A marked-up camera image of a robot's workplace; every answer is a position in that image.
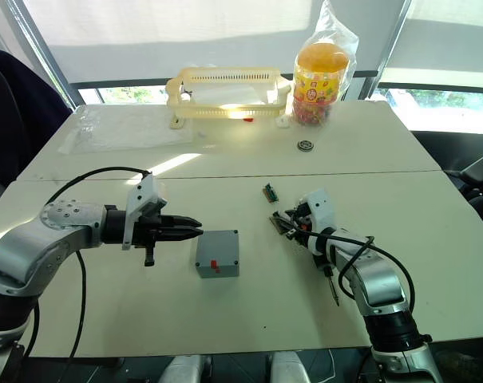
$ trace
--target white table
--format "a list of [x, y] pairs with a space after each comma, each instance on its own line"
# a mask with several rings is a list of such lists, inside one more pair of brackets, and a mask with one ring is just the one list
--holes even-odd
[[[86, 113], [129, 128], [133, 124], [147, 124], [158, 109], [166, 106], [81, 106], [18, 179], [71, 180], [89, 170], [115, 165], [154, 168], [170, 164], [156, 168], [162, 178], [440, 170], [386, 102], [368, 101], [336, 104], [328, 126], [321, 129], [278, 128], [273, 119], [255, 119], [251, 123], [194, 120], [191, 123], [194, 141], [189, 144], [86, 154], [58, 152]], [[296, 145], [300, 140], [310, 140], [314, 149], [299, 151]], [[198, 156], [187, 156], [190, 153]], [[93, 178], [111, 180], [130, 176], [125, 172], [109, 172]]]
[[[271, 182], [280, 202], [261, 188]], [[326, 187], [339, 226], [401, 259], [417, 288], [414, 317], [434, 340], [483, 337], [483, 223], [441, 172], [165, 180], [167, 214], [205, 230], [240, 231], [240, 276], [201, 279], [195, 240], [158, 243], [156, 266], [142, 250], [85, 250], [88, 303], [80, 357], [230, 353], [368, 345], [354, 303], [334, 304], [311, 255], [277, 235], [267, 217]], [[0, 199], [0, 235], [34, 217], [62, 182], [16, 181]], [[125, 180], [90, 180], [65, 196], [125, 206]], [[71, 256], [41, 298], [34, 356], [65, 357], [81, 296]], [[30, 337], [27, 330], [22, 339]]]

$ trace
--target gray box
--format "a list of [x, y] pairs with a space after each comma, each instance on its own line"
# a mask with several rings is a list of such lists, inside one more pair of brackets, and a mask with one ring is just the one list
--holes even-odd
[[202, 278], [240, 275], [240, 239], [237, 230], [205, 231], [196, 246], [196, 270]]

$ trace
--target plastic bag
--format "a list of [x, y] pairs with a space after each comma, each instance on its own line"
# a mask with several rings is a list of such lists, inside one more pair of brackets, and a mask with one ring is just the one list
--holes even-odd
[[356, 68], [358, 36], [321, 7], [315, 32], [295, 59], [293, 113], [302, 124], [326, 121], [331, 105], [346, 92]]
[[171, 109], [156, 105], [89, 105], [58, 149], [63, 154], [112, 152], [192, 141], [189, 126], [170, 129]]

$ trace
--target white bracket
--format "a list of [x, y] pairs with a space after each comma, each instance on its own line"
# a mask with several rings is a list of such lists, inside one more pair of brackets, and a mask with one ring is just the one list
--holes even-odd
[[133, 241], [135, 222], [142, 214], [150, 215], [151, 210], [158, 212], [167, 204], [166, 199], [160, 197], [155, 176], [146, 176], [128, 194], [126, 204], [126, 220], [124, 225], [124, 239], [122, 250], [129, 250]]
[[[312, 231], [320, 233], [327, 227], [336, 228], [334, 206], [330, 201], [330, 196], [324, 189], [319, 189], [305, 195], [300, 203], [303, 202], [308, 203], [308, 207], [311, 209]], [[308, 250], [313, 255], [321, 255], [321, 253], [315, 249], [316, 241], [316, 237], [309, 237]]]

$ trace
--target window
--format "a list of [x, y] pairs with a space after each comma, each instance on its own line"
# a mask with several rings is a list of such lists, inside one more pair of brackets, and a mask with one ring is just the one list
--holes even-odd
[[163, 85], [80, 89], [79, 92], [87, 105], [134, 103], [166, 105], [168, 98]]
[[483, 93], [379, 88], [370, 100], [387, 101], [409, 130], [483, 134]]

